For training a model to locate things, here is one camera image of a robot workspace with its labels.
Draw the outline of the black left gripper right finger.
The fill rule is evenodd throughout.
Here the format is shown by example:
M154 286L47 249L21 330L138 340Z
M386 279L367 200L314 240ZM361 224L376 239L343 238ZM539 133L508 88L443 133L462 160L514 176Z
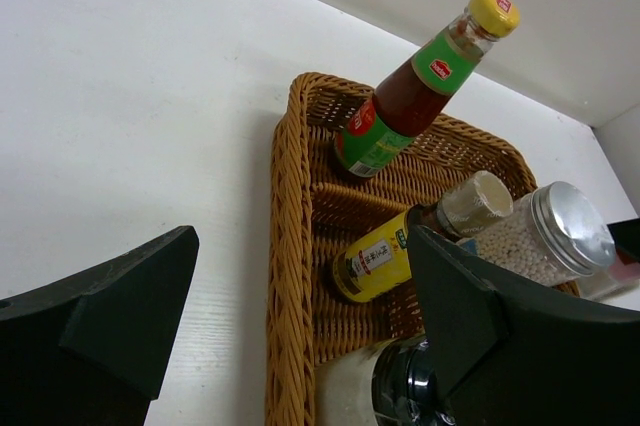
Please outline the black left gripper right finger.
M440 403L460 425L635 425L639 315L475 256L423 226L408 255Z

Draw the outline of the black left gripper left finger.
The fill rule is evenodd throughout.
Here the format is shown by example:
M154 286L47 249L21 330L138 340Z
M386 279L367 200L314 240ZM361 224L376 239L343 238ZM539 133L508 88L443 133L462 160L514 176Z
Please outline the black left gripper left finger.
M177 227L1 301L4 425L141 425L159 397L198 255Z

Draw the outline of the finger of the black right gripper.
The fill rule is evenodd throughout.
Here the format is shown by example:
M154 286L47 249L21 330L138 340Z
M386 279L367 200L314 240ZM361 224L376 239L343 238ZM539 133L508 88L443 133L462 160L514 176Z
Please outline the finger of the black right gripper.
M640 219L630 219L608 225L620 256L638 261L640 256Z

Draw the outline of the pink lid spice jar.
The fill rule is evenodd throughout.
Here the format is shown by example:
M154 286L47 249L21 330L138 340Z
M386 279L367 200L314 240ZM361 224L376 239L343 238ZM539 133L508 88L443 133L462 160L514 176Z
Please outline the pink lid spice jar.
M639 256L618 248L615 262L607 269L577 280L582 298L602 301L639 285Z

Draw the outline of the tall blue label spice jar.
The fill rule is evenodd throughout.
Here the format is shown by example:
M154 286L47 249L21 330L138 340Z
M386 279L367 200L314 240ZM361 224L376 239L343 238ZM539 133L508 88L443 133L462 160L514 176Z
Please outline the tall blue label spice jar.
M590 277L616 259L602 216L582 191L564 181L521 197L510 216L458 245L544 286Z

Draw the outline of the white salt grinder black top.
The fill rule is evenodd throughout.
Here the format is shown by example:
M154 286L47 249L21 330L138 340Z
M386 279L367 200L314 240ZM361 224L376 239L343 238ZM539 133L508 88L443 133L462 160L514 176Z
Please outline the white salt grinder black top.
M454 425L436 394L425 335L388 340L316 368L317 425Z

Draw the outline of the small yellow label bottle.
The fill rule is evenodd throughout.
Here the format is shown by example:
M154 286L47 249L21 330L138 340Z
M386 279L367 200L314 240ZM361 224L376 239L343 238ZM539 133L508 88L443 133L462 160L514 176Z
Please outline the small yellow label bottle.
M511 193L496 175L478 171L437 202L416 204L362 236L332 261L328 279L338 295L366 303L411 278L408 235L425 226L454 243L511 215Z

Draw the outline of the red sauce bottle yellow cap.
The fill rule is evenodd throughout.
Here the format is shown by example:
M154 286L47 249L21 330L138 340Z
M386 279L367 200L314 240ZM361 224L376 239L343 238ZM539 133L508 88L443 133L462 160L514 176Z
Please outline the red sauce bottle yellow cap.
M368 180L424 133L495 43L520 23L512 0L463 12L375 87L333 140L337 173Z

